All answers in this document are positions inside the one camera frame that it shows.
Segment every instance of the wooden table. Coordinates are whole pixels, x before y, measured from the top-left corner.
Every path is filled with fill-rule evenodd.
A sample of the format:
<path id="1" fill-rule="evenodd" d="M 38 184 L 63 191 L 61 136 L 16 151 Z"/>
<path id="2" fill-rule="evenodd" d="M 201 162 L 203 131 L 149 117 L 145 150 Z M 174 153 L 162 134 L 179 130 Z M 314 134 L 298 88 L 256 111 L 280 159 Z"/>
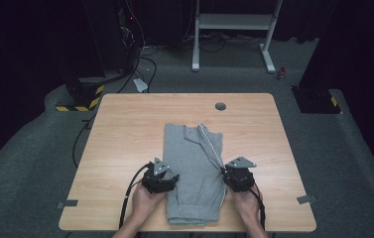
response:
<path id="1" fill-rule="evenodd" d="M 225 110 L 215 104 L 223 102 Z M 225 163 L 243 156 L 263 193 L 267 231 L 315 230 L 311 206 L 299 204 L 306 195 L 273 96 L 267 93 L 156 93 L 104 95 L 91 129 L 66 206 L 62 230 L 117 230 L 127 186 L 142 166 L 163 157 L 167 123 L 197 126 L 223 134 Z M 131 213 L 131 200 L 127 216 Z M 230 192 L 218 222 L 206 226 L 172 226 L 166 201 L 142 231 L 244 231 Z"/>

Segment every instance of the dark background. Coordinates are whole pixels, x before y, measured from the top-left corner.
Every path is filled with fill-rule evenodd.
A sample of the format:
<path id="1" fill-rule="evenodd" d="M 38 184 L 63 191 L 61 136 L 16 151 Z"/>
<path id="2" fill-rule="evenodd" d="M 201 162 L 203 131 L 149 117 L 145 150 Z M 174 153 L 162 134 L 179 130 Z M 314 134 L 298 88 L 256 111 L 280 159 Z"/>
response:
<path id="1" fill-rule="evenodd" d="M 138 18 L 148 19 L 143 26 L 146 39 L 178 45 L 187 30 L 189 0 L 147 2 L 133 1 Z M 0 149 L 44 111 L 47 93 L 65 84 L 54 59 L 46 54 L 49 22 L 55 18 L 47 13 L 65 12 L 70 22 L 73 14 L 82 11 L 82 4 L 81 0 L 50 1 L 47 11 L 41 0 L 0 1 Z M 202 0 L 201 6 L 202 12 L 267 13 L 274 3 Z M 79 23 L 88 29 L 86 22 Z M 79 38 L 92 45 L 89 31 Z M 274 40 L 290 38 L 299 42 L 320 38 L 302 83 L 308 88 L 341 89 L 374 155 L 374 1 L 286 0 Z"/>

